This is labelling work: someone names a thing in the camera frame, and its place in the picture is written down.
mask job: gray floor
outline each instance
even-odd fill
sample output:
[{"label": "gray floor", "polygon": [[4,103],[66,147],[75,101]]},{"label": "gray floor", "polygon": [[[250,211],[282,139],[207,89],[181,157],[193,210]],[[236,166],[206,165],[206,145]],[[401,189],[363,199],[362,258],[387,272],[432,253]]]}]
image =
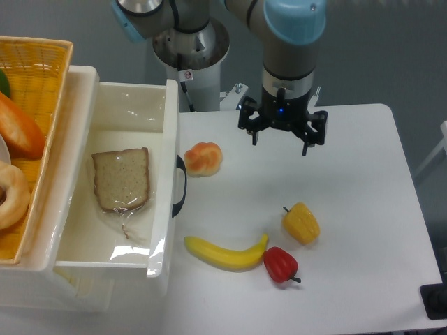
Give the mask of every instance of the gray floor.
[{"label": "gray floor", "polygon": [[[222,90],[243,82],[259,98],[261,44],[218,1],[211,9],[231,40]],[[413,173],[447,120],[447,1],[328,0],[327,17],[315,80],[322,87],[319,104],[390,106]],[[71,40],[72,64],[94,66],[103,81],[165,80],[150,43],[127,41],[108,0],[0,0],[0,34]],[[438,251],[447,246],[446,160],[416,190]]]}]

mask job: yellow bell pepper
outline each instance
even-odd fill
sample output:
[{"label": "yellow bell pepper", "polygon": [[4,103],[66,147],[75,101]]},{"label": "yellow bell pepper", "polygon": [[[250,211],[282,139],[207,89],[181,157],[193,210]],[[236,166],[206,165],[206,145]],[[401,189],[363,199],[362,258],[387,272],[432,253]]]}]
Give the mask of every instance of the yellow bell pepper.
[{"label": "yellow bell pepper", "polygon": [[282,219],[284,229],[301,244],[309,244],[320,235],[320,226],[305,204],[299,202]]}]

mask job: toy pepper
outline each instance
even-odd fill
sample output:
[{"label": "toy pepper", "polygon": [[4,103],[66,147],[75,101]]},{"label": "toy pepper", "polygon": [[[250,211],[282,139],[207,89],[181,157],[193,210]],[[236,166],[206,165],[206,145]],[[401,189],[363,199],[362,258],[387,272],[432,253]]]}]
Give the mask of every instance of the toy pepper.
[{"label": "toy pepper", "polygon": [[299,202],[282,219],[282,225],[287,232],[301,244],[308,244],[320,235],[320,226],[312,212],[305,204]]},{"label": "toy pepper", "polygon": [[290,279],[301,283],[301,279],[295,278],[298,262],[290,253],[277,246],[264,252],[264,265],[275,283],[283,283]]}]

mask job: wicker basket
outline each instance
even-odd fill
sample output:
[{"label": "wicker basket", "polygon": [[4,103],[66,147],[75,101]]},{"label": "wicker basket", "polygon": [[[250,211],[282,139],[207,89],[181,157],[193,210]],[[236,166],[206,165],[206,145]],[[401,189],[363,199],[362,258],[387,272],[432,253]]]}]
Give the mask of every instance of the wicker basket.
[{"label": "wicker basket", "polygon": [[13,226],[0,230],[0,264],[20,261],[25,241],[37,221],[36,199],[41,192],[72,52],[72,42],[0,36],[0,68],[10,83],[11,99],[34,118],[46,136],[42,159],[12,160],[25,173],[32,193],[27,214]]}]

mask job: warning sticker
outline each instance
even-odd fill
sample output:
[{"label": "warning sticker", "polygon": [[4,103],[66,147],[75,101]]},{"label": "warning sticker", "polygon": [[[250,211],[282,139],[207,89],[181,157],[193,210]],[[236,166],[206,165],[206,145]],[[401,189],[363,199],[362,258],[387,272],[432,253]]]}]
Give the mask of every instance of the warning sticker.
[{"label": "warning sticker", "polygon": [[194,79],[194,74],[191,69],[179,71],[179,80],[180,82],[187,82],[188,80]]}]

